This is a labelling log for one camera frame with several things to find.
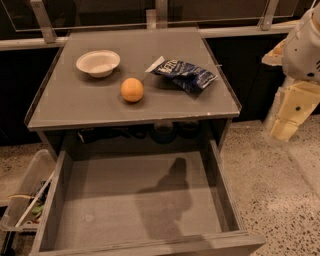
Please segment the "gray surface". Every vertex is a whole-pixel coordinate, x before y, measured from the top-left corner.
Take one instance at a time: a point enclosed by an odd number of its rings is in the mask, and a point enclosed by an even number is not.
[[[94,155],[70,171],[55,250],[221,232],[199,152]]]
[[[77,70],[77,59],[92,50],[120,55],[111,76],[89,77]],[[235,117],[238,107],[222,77],[201,94],[187,94],[163,77],[144,71],[159,56],[199,65],[218,74],[195,28],[72,33],[32,116],[30,130],[152,123],[160,119]],[[120,96],[121,83],[142,81],[144,97],[135,104]]]

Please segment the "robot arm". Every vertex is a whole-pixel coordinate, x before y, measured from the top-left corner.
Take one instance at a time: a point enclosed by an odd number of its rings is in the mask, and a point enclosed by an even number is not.
[[[282,68],[296,80],[320,83],[320,4],[307,11],[288,34]]]
[[[320,102],[320,4],[303,15],[272,54],[273,64],[282,65],[287,77],[295,80],[283,90],[270,131],[272,137],[288,141]]]

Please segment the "open drawer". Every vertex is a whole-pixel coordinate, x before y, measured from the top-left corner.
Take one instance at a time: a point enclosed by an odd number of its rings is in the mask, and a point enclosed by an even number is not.
[[[83,144],[65,136],[31,252],[36,255],[249,255],[214,139]]]

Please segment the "table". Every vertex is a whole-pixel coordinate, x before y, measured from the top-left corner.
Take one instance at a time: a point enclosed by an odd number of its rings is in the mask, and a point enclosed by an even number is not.
[[[111,76],[95,79],[77,70],[75,63],[81,55],[102,49],[115,51],[121,58]],[[52,145],[51,151],[56,154],[59,136],[50,131],[159,120],[219,119],[217,143],[221,148],[228,124],[239,115],[241,107],[208,50],[196,28],[71,33],[26,124]],[[199,65],[218,74],[218,78],[201,94],[188,94],[163,77],[145,73],[160,56]],[[136,104],[126,104],[120,96],[121,83],[129,77],[144,85],[145,95]]]
[[[93,50],[119,54],[103,79],[76,69]],[[160,56],[205,68],[218,78],[200,94],[146,73]],[[144,97],[120,96],[130,77]],[[57,159],[43,220],[30,255],[249,255],[264,243],[245,230],[219,150],[240,105],[196,28],[72,32],[26,118]],[[75,140],[82,128],[199,121],[193,139]]]

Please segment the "white bowl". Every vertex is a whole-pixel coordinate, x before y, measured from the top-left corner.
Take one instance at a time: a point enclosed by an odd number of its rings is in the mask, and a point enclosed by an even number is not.
[[[82,55],[76,63],[79,70],[93,77],[105,77],[112,73],[120,63],[118,54],[112,51],[92,51]]]

